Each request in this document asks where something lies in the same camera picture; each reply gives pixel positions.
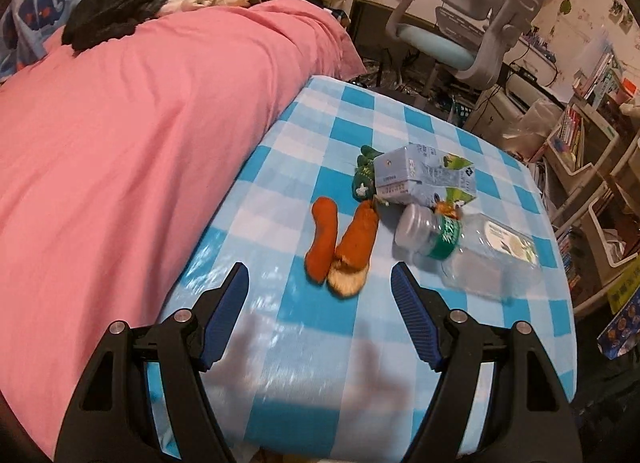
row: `plastic bottle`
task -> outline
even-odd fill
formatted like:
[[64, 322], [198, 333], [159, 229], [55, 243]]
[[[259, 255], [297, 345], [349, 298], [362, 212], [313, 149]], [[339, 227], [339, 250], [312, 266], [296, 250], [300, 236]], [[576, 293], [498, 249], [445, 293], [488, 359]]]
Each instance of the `plastic bottle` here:
[[395, 240], [401, 248], [441, 261], [444, 283], [469, 293], [492, 299], [530, 297], [535, 286], [542, 286], [533, 241], [483, 214], [456, 221], [409, 205]]

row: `metal screw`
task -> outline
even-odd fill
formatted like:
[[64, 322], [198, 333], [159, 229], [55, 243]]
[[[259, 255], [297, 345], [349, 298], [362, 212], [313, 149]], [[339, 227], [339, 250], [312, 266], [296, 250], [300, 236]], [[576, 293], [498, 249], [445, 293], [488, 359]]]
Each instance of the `metal screw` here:
[[528, 335], [530, 332], [533, 331], [533, 329], [531, 328], [531, 324], [529, 324], [528, 322], [518, 322], [516, 324], [516, 329], [522, 333], [523, 335]]
[[449, 318], [457, 324], [462, 324], [466, 322], [466, 319], [469, 318], [469, 315], [462, 311], [462, 309], [454, 309], [451, 313], [449, 313]]
[[174, 313], [174, 319], [176, 322], [187, 322], [191, 319], [191, 311], [188, 309], [178, 309]]
[[126, 326], [127, 325], [123, 321], [118, 320], [111, 323], [111, 325], [109, 326], [109, 332], [113, 335], [119, 335], [124, 331], [124, 328], [126, 328]]

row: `checkered tablecloth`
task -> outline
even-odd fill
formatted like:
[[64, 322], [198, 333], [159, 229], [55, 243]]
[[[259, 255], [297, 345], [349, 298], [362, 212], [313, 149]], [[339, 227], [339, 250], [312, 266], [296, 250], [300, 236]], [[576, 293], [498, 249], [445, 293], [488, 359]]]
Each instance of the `checkered tablecloth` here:
[[[409, 141], [476, 165], [480, 211], [532, 236], [543, 266], [544, 296], [498, 302], [446, 289], [436, 273], [412, 266], [424, 287], [480, 323], [531, 322], [569, 398], [576, 343], [567, 281], [554, 234], [529, 172], [464, 130], [355, 86], [313, 77], [247, 161], [178, 280], [161, 319], [219, 286], [236, 261], [250, 289], [223, 359], [203, 377], [225, 436], [282, 453], [350, 461], [400, 461], [433, 396], [439, 375], [418, 360], [390, 290], [392, 226], [381, 221], [369, 277], [356, 299], [337, 300], [310, 284], [303, 257], [314, 237], [310, 206], [338, 205], [340, 235], [359, 147], [381, 151]], [[492, 379], [484, 364], [463, 451], [482, 430]], [[175, 451], [162, 411], [157, 371], [150, 387], [159, 434]]]

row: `pink blanket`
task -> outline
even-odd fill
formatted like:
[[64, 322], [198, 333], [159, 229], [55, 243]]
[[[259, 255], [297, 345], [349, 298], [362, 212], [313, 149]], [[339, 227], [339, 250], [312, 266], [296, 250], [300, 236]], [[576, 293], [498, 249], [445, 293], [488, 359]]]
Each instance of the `pink blanket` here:
[[0, 389], [48, 454], [108, 324], [156, 320], [244, 160], [311, 75], [364, 72], [303, 0], [207, 8], [0, 88]]

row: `gray chair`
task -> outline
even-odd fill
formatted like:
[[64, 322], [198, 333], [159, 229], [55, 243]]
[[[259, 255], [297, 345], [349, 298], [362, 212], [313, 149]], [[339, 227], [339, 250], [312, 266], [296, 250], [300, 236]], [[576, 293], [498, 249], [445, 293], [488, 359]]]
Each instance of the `gray chair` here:
[[[484, 31], [459, 14], [440, 7], [436, 22], [442, 35], [401, 24], [414, 0], [402, 0], [386, 23], [386, 32], [396, 41], [407, 43], [433, 57], [450, 69], [456, 78], [470, 87], [486, 90], [500, 74], [504, 55], [527, 32], [540, 12], [544, 0], [442, 0], [457, 12], [477, 21], [487, 21]], [[434, 68], [416, 107], [422, 109], [437, 77]]]

